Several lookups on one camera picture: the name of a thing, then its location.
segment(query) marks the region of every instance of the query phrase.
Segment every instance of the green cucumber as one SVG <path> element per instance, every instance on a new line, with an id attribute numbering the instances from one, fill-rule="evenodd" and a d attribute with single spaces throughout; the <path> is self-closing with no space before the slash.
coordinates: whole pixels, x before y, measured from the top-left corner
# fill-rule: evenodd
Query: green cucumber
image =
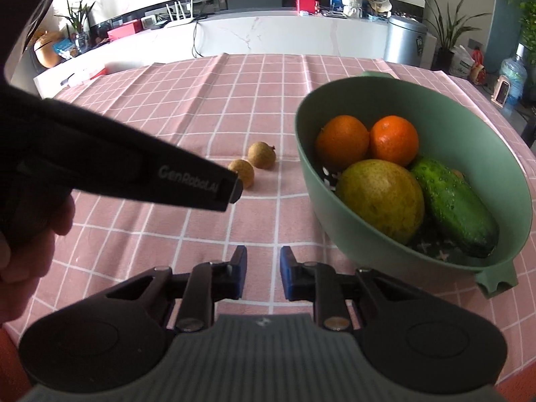
<path id="1" fill-rule="evenodd" d="M 497 246 L 499 226 L 478 195 L 440 162 L 418 157 L 409 167 L 440 231 L 470 257 L 486 258 Z"/>

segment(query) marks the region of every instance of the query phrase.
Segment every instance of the orange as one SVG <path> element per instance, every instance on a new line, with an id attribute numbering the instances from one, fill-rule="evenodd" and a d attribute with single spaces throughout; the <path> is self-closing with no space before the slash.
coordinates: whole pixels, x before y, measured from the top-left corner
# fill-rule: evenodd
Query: orange
<path id="1" fill-rule="evenodd" d="M 408 166 L 419 152 L 419 135 L 408 120 L 400 116 L 380 119 L 371 129 L 371 156 Z"/>
<path id="2" fill-rule="evenodd" d="M 369 132 L 360 120 L 348 115 L 337 116 L 320 130 L 315 143 L 316 154 L 329 172 L 342 172 L 365 159 L 369 140 Z"/>

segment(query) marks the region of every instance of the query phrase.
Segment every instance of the human hand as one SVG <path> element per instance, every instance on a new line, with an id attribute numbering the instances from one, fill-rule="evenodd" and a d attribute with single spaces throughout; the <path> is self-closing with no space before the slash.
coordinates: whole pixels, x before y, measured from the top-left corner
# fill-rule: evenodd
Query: human hand
<path id="1" fill-rule="evenodd" d="M 14 252 L 0 231 L 0 325 L 24 313 L 39 278 L 48 273 L 52 264 L 55 235 L 65 236 L 73 218 L 74 201 L 69 196 L 50 219 L 48 228 Z"/>

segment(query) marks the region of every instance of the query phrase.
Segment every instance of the blue wall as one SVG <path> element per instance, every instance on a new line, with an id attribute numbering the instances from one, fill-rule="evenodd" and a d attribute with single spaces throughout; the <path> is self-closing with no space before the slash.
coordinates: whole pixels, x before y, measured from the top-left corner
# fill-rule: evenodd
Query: blue wall
<path id="1" fill-rule="evenodd" d="M 518 5 L 508 0 L 497 0 L 484 65 L 489 73 L 497 72 L 500 63 L 516 52 L 521 26 Z"/>

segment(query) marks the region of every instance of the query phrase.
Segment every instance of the silver trash can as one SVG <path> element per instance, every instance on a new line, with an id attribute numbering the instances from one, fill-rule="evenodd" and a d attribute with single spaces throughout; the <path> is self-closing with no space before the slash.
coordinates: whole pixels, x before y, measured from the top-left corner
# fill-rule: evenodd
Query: silver trash can
<path id="1" fill-rule="evenodd" d="M 387 44 L 383 59 L 387 62 L 421 66 L 428 27 L 401 16 L 389 18 Z"/>

